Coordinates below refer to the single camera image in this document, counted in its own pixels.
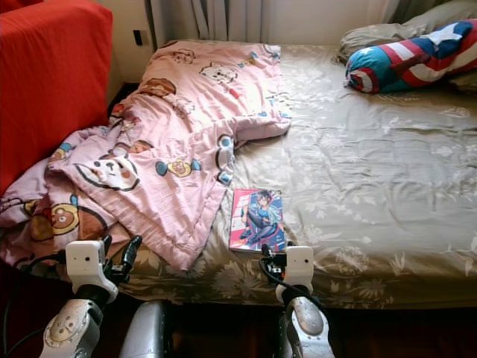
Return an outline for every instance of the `captain america pillow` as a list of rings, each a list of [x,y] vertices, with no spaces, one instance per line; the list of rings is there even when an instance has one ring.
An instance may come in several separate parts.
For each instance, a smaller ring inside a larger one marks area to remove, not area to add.
[[[410,40],[363,48],[347,62],[347,85],[362,92],[422,87],[477,68],[477,19],[453,22]]]

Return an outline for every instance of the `grey pillow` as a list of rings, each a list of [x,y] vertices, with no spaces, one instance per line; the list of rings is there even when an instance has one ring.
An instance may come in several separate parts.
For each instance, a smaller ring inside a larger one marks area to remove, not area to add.
[[[346,32],[341,38],[337,58],[346,63],[353,52],[362,48],[411,39],[454,21],[474,18],[477,18],[477,0],[449,1],[415,16],[402,25],[369,25]]]
[[[459,92],[469,95],[477,95],[477,69],[464,72],[460,75],[452,76],[448,82]]]

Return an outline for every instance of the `white star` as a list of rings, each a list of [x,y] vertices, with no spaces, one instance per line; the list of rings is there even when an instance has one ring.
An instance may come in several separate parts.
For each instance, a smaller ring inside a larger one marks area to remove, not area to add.
[[[454,22],[445,28],[441,28],[440,30],[431,32],[427,35],[422,35],[421,37],[430,39],[436,46],[439,46],[441,42],[446,40],[460,40],[462,35],[454,33],[454,28],[457,24],[457,22]]]
[[[371,47],[367,47],[367,48],[362,48],[361,50],[359,50],[359,53],[360,54],[367,54],[368,52],[371,52],[373,49]]]

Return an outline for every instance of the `curtain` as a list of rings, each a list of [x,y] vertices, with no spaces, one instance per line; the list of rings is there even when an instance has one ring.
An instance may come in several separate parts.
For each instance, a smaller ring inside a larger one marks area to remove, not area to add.
[[[427,10],[449,0],[391,0],[386,11],[385,21],[402,24]]]
[[[169,40],[266,42],[262,0],[149,0],[158,46]]]

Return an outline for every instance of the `black cable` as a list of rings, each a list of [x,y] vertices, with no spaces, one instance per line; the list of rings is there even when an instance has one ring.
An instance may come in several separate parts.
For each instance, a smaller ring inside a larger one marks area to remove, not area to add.
[[[261,257],[260,258],[260,261],[259,261],[259,266],[260,266],[260,269],[263,271],[263,273],[265,274],[265,276],[267,276],[267,278],[269,278],[270,280],[272,280],[273,282],[275,282],[276,284],[278,285],[282,285],[284,287],[286,287],[287,289],[292,289],[294,290],[295,292],[298,292],[300,293],[300,295],[304,296],[305,298],[309,299],[316,307],[318,307],[318,309],[323,313],[325,314],[325,309],[323,308],[323,305],[320,303],[319,300],[317,300],[316,298],[314,298],[313,296],[311,296],[308,292],[305,292],[303,291],[302,289],[298,289],[297,287],[295,286],[292,286],[291,284],[289,283],[286,283],[286,282],[283,282],[281,280],[279,280],[278,278],[274,277],[270,272],[267,271],[267,268],[265,267],[265,261],[267,259],[265,257]]]
[[[8,298],[7,306],[5,307],[5,312],[3,314],[3,326],[2,326],[2,341],[3,341],[3,354],[7,354],[7,323],[8,323],[8,313],[10,312],[10,307],[13,303],[13,299],[18,295],[20,287],[22,286],[23,281],[31,272],[33,267],[42,261],[45,260],[58,260],[61,256],[59,254],[52,254],[44,257],[39,257],[33,260],[31,263],[28,264],[27,268],[22,272],[21,277],[16,282],[16,286],[13,288],[10,298]]]
[[[38,330],[34,330],[33,332],[27,334],[25,337],[23,337],[22,339],[20,339],[17,343],[13,345],[13,347],[4,355],[4,358],[9,358],[20,345],[25,343],[31,337],[36,336],[38,333],[43,332],[44,330],[45,328],[40,328]]]

